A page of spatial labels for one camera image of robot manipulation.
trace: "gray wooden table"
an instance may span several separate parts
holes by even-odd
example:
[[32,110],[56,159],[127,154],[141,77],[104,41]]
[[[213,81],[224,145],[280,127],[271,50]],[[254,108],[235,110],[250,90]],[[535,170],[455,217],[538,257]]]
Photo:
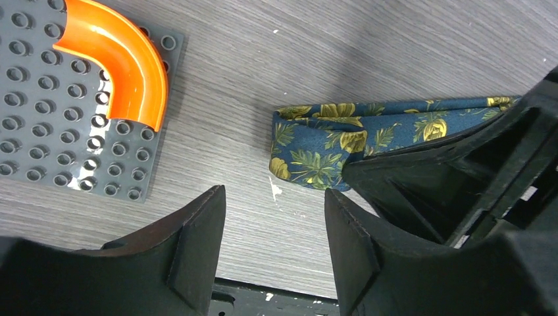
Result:
[[2,179],[0,234],[98,248],[225,184],[218,276],[321,296],[336,296],[323,193],[270,178],[273,110],[524,93],[558,64],[555,1],[104,2],[188,37],[150,198]]

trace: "flower pattern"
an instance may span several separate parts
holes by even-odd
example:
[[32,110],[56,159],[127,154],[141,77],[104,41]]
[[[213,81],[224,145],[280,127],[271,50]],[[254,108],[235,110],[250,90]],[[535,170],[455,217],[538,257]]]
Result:
[[273,114],[269,170],[308,188],[350,189],[343,166],[498,116],[519,96],[284,107]]

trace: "floral cloth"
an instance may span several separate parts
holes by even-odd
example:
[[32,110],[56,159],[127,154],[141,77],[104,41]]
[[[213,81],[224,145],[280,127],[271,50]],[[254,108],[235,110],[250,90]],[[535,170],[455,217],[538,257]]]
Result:
[[347,163],[435,140],[491,119],[518,96],[284,107],[273,114],[270,171],[307,188],[346,191]]

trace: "blue floral fabric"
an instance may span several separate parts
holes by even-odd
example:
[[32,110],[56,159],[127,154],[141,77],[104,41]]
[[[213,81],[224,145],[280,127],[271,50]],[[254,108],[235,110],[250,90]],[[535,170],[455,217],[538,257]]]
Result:
[[434,140],[495,117],[519,96],[284,107],[273,113],[270,171],[307,188],[350,189],[347,163]]

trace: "orange curved tube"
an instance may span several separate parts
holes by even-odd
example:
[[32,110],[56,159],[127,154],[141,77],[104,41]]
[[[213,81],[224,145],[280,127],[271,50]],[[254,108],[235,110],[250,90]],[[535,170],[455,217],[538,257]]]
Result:
[[165,115],[168,79],[161,56],[128,19],[92,0],[66,0],[68,22],[53,47],[88,59],[110,76],[108,119],[143,123],[158,132]]

